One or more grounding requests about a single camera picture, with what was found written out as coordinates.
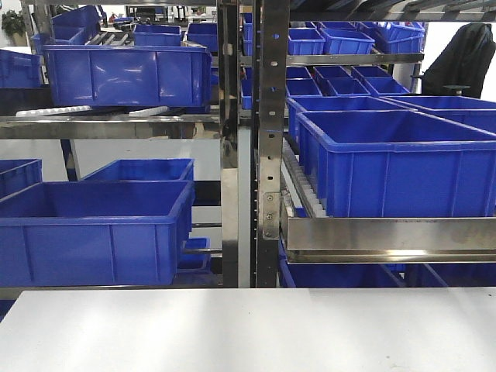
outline metal shelving rack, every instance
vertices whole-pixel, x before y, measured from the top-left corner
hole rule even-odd
[[[496,219],[334,219],[296,217],[291,194],[285,184],[294,180],[288,157],[281,152],[284,125],[285,61],[300,60],[304,64],[327,64],[326,57],[287,57],[288,23],[294,21],[486,21],[495,19],[493,1],[403,1],[392,7],[369,9],[367,12],[289,12],[289,0],[274,4],[270,0],[254,0],[253,13],[261,11],[261,26],[253,26],[254,35],[261,28],[260,49],[253,65],[260,68],[259,84],[254,83],[253,95],[260,90],[260,108],[252,116],[260,121],[258,132],[258,239],[257,287],[274,287],[277,279],[277,248],[281,226],[290,262],[294,263],[421,263],[421,262],[491,262],[496,260]],[[369,56],[336,57],[339,64],[383,63],[361,60]],[[398,56],[389,63],[397,62]],[[290,177],[281,180],[281,164]],[[303,192],[298,193],[303,205],[309,205]],[[272,200],[281,201],[281,213]]]
[[[493,21],[493,1],[406,0],[368,12],[291,13],[289,0],[85,0],[89,5],[217,6],[219,30],[219,117],[39,119],[0,118],[2,139],[169,138],[221,141],[222,258],[224,287],[237,287],[240,272],[254,287],[275,287],[282,240],[291,262],[476,262],[496,260],[496,219],[317,219],[297,218],[281,176],[293,173],[283,157],[287,65],[415,63],[422,55],[288,56],[290,20]],[[34,5],[26,0],[24,6]],[[52,34],[50,7],[36,0],[41,33]],[[239,55],[239,7],[253,7],[253,56]],[[239,66],[253,67],[253,109],[239,117]],[[250,143],[244,144],[244,138]],[[249,166],[243,165],[248,159]],[[303,205],[305,196],[299,195]],[[242,221],[247,213],[248,223]],[[250,251],[250,269],[239,254]]]

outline white countertop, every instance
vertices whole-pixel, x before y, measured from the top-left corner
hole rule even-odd
[[[1,372],[495,372],[496,288],[24,292]]]

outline empty blue bin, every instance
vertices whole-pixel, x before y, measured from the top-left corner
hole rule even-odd
[[[348,29],[349,31],[356,31],[357,28],[351,22],[318,22],[319,29]]]
[[[243,13],[243,38],[244,40],[253,40],[253,17],[251,13]]]
[[[386,98],[393,103],[496,133],[496,102],[469,97],[414,95]]]
[[[210,248],[209,238],[189,238],[184,248],[186,250],[200,250]],[[212,256],[210,254],[182,253],[177,262],[179,274],[211,274]]]
[[[243,40],[243,54],[245,56],[253,56],[253,41]]]
[[[286,69],[287,79],[311,79],[312,76],[307,70],[307,67],[288,67]]]
[[[41,182],[41,160],[0,160],[0,199]]]
[[[376,36],[376,47],[384,53],[410,54],[420,53],[424,36],[408,37],[406,39],[387,41],[380,35]]]
[[[217,23],[190,23],[188,31],[186,32],[186,39],[206,46],[211,52],[219,51],[217,42]]]
[[[55,105],[199,107],[212,56],[186,46],[45,46]]]
[[[134,45],[179,47],[181,45],[181,27],[136,25],[134,29]]]
[[[357,31],[321,29],[326,54],[370,54],[374,39]]]
[[[52,18],[53,26],[83,27],[87,40],[98,35],[100,31],[100,16],[93,5],[59,14]]]
[[[116,160],[84,177],[85,181],[193,181],[192,159]]]
[[[286,80],[286,95],[288,97],[301,97],[309,95],[322,95],[313,79]]]
[[[316,29],[289,29],[288,54],[323,54],[326,41]]]
[[[191,181],[53,182],[0,201],[0,287],[167,285]]]
[[[353,97],[370,95],[370,92],[357,79],[351,77],[335,77],[327,80],[327,87],[322,91],[326,95]]]
[[[298,142],[300,125],[296,115],[307,111],[379,111],[401,106],[372,97],[300,97],[286,98],[289,109],[289,134]]]
[[[328,215],[482,217],[496,135],[413,111],[303,112],[300,164]]]
[[[391,78],[391,75],[378,66],[353,66],[351,76],[363,81],[366,78]]]
[[[0,88],[39,88],[40,56],[0,50]]]
[[[251,110],[251,79],[241,80],[241,108]]]
[[[425,35],[424,26],[420,22],[378,22],[375,28],[387,41]]]
[[[392,77],[366,77],[363,84],[375,97],[382,95],[407,95],[410,91]]]

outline white wall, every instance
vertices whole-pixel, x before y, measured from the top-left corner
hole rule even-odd
[[[3,7],[0,10],[0,20],[2,19],[2,14],[9,11],[15,10],[18,12],[21,10],[21,2],[19,0],[2,0]],[[10,39],[5,35],[2,29],[0,29],[0,48],[8,47],[11,45]]]
[[[426,71],[431,66],[444,48],[446,48],[456,31],[463,25],[466,25],[466,23],[431,22],[429,24],[422,72]],[[496,32],[496,23],[492,23],[492,25],[493,32]],[[487,72],[481,98],[487,101],[496,101],[496,57],[493,58],[492,64]]]

